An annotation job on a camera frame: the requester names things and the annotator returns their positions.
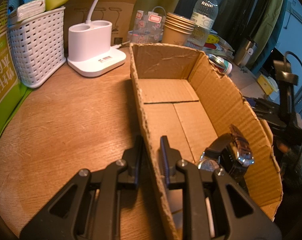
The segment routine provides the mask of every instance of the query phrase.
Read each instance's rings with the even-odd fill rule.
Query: basket rim
[[[48,14],[51,14],[51,13],[54,13],[54,12],[59,12],[59,11],[64,11],[64,9],[65,9],[65,6],[61,6],[61,7],[59,7],[59,8],[54,9],[54,10],[50,10],[50,11],[47,11],[47,12],[43,12],[43,13],[37,14],[37,15],[35,15],[35,16],[32,16],[32,17],[30,17],[30,18],[28,18],[28,19],[23,20],[23,21],[20,22],[20,23],[16,23],[16,24],[14,24],[14,25],[11,25],[11,26],[9,27],[9,29],[10,29],[10,30],[11,30],[11,29],[15,29],[15,28],[17,28],[17,27],[20,27],[21,25],[25,25],[25,24],[28,23],[28,22],[31,22],[31,21],[33,21],[33,20],[35,20],[35,19],[38,19],[38,18],[43,17],[43,16],[46,16],[46,15],[48,15]]]

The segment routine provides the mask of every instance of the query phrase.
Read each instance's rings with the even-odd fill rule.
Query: water bottle
[[[198,0],[193,9],[191,20],[195,28],[186,43],[187,47],[202,49],[212,29],[219,9],[216,0]]]

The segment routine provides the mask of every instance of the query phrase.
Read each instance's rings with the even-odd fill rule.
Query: qr code
[[[114,38],[114,44],[121,44],[123,41],[123,38]]]

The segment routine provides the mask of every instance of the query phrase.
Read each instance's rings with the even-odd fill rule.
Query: white basket
[[[44,12],[9,27],[14,64],[27,87],[40,87],[66,61],[64,9]]]

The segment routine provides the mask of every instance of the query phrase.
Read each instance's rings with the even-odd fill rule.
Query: white desk lamp
[[[68,64],[85,77],[98,77],[125,62],[126,54],[111,47],[112,23],[91,21],[98,0],[94,0],[85,23],[69,28]]]

